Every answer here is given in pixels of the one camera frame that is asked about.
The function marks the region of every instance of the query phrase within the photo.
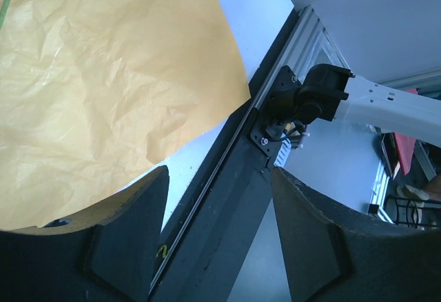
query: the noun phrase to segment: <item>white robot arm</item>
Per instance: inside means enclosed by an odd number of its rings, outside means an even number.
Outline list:
[[[349,78],[336,119],[366,123],[441,147],[441,101]]]

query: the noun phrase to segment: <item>red object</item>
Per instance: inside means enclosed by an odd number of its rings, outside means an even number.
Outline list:
[[[412,90],[407,90],[407,92],[418,94],[418,91],[415,88]],[[415,149],[416,139],[400,133],[393,133],[393,138],[395,139],[395,145],[397,147],[401,171],[404,175],[406,175],[411,170],[412,156],[413,150]]]

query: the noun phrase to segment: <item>black bracket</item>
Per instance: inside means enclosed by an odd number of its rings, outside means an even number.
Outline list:
[[[258,118],[249,134],[251,140],[263,154],[269,157],[278,154],[282,143],[281,141],[271,142],[269,139],[280,137],[285,127],[285,124],[274,119],[272,101],[275,97],[284,95],[287,101],[292,103],[294,101],[294,93],[301,85],[289,66],[283,66],[274,79],[273,85],[268,92],[268,97],[262,105]]]

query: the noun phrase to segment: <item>white surface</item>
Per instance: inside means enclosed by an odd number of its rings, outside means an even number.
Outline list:
[[[441,0],[293,0],[311,4],[351,69],[369,80],[441,68]]]
[[[371,124],[441,147],[441,101],[350,78],[336,119]]]
[[[291,301],[272,200],[229,293],[228,302],[248,301]]]
[[[291,0],[219,0],[250,80],[293,9]],[[156,166],[170,171],[163,227],[213,145],[223,123],[182,147]]]
[[[367,213],[380,157],[378,136],[365,124],[318,119],[311,136],[294,150],[285,169],[311,188],[361,213]]]

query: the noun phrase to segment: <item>ceiling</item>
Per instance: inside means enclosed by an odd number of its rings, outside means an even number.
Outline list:
[[[349,66],[373,81],[441,68],[441,0],[292,0],[311,4]]]

